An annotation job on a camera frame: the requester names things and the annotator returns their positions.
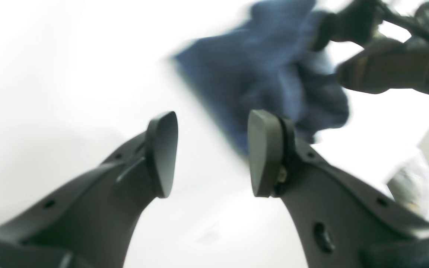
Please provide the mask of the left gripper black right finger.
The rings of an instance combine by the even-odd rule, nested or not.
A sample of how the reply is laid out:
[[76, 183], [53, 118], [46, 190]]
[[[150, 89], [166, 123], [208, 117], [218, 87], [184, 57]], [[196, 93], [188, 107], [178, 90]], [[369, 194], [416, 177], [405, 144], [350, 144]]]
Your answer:
[[293, 124], [248, 117], [256, 197], [279, 197], [310, 268], [429, 268], [429, 222], [322, 158]]

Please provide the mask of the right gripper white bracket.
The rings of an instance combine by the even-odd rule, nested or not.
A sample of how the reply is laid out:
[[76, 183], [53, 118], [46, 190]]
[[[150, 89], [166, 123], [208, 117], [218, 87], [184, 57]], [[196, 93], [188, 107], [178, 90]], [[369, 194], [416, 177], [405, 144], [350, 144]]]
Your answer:
[[[353, 0], [339, 12], [315, 8], [312, 51], [322, 51], [330, 41], [350, 41], [360, 53], [341, 63], [337, 81], [345, 88], [379, 94], [389, 89], [415, 89], [429, 94], [429, 1], [411, 16], [399, 14], [383, 0]], [[411, 37], [400, 42], [383, 38], [384, 21], [406, 29]]]

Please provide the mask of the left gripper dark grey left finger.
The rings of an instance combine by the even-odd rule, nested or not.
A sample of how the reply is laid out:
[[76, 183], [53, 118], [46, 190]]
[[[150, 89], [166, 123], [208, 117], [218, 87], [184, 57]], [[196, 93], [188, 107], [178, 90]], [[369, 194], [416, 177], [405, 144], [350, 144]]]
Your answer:
[[0, 268], [122, 268], [136, 224], [174, 181], [173, 111], [118, 147], [96, 168], [0, 225]]

